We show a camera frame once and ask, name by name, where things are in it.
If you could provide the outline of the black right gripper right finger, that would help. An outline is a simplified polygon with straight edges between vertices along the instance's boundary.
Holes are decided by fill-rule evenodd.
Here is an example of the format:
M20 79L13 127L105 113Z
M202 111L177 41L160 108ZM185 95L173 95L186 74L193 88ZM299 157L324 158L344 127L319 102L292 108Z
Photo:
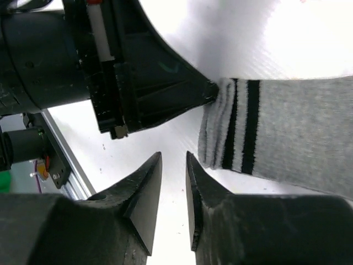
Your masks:
M351 264L352 207L329 195L234 194L186 154L197 264Z

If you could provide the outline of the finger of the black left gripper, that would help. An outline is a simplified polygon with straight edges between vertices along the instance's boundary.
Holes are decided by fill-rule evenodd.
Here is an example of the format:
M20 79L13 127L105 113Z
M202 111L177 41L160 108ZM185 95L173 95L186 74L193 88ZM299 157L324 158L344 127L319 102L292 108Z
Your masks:
M139 1L112 6L122 55L114 70L128 132L159 126L216 99L217 84L161 38Z

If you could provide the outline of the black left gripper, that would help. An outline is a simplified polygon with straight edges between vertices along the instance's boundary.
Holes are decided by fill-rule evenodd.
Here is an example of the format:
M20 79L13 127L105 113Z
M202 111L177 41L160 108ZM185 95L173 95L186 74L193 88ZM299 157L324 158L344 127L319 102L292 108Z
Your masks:
M99 130L127 136L102 1L1 2L1 116L89 99Z

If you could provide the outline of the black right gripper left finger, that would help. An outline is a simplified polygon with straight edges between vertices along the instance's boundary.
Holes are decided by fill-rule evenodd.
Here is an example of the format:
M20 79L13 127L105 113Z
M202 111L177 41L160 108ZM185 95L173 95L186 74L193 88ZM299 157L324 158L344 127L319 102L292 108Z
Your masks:
M1 195L2 264L146 264L152 254L162 154L111 187L74 201Z

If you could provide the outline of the grey striped sock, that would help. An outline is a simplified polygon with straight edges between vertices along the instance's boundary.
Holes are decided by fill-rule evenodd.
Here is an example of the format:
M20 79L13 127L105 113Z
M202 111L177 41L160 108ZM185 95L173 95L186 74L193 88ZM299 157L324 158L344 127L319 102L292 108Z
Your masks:
M352 199L352 77L223 78L219 88L200 128L204 167Z

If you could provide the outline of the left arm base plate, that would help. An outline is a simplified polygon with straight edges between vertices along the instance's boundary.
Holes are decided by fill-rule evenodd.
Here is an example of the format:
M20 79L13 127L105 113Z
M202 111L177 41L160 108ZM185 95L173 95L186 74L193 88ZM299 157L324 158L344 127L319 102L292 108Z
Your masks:
M42 155L35 162L35 172L42 181L50 179L57 189L62 188L70 176L71 166L43 113L24 113L23 122L27 129L36 129L42 139Z

